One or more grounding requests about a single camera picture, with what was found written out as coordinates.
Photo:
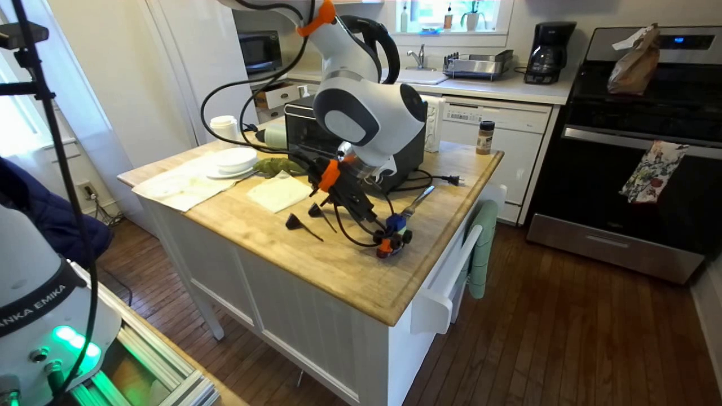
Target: stove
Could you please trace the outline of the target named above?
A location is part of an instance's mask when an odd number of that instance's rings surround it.
[[[643,95],[606,84],[639,27],[597,28],[557,124],[527,239],[685,282],[722,248],[722,27],[660,27]],[[653,140],[689,144],[655,204],[619,194]]]

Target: electrical outlet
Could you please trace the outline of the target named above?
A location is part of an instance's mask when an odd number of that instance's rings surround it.
[[[92,200],[92,194],[94,194],[95,198],[97,198],[97,191],[95,191],[95,187],[92,183],[90,183],[90,181],[76,183],[75,187],[78,188],[80,195],[83,196],[85,200]]]

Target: floral towel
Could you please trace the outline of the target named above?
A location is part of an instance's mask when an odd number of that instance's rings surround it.
[[[656,203],[689,147],[655,141],[619,193],[626,196],[629,203]]]

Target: potted plant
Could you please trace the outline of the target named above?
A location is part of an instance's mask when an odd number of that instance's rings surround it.
[[[471,11],[468,13],[464,13],[464,15],[461,16],[461,26],[464,26],[464,18],[466,18],[466,31],[476,31],[477,25],[479,24],[479,14],[481,14],[484,17],[484,26],[486,27],[486,16],[484,13],[479,12],[479,2],[480,0],[473,0],[471,1]]]

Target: coffee maker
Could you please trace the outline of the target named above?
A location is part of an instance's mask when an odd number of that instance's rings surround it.
[[[524,82],[550,85],[567,66],[567,44],[576,22],[540,22],[534,29],[534,44],[526,65]]]

